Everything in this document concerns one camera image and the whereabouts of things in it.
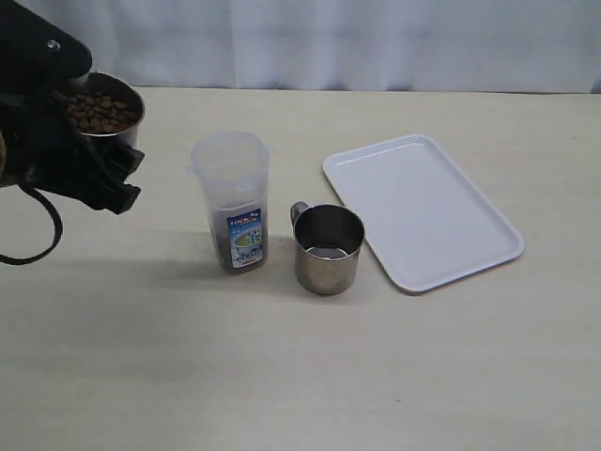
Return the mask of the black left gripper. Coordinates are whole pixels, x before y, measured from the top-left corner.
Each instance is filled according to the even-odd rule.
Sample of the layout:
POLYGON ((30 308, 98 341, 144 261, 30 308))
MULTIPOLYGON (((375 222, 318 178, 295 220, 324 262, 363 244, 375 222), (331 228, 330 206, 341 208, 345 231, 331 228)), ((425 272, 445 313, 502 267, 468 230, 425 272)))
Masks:
POLYGON ((90 142, 71 120, 65 94, 25 95, 85 76, 91 66, 78 39, 15 1, 1 3, 1 185, 22 182, 122 214, 141 193, 127 179, 145 154, 119 138, 90 142))

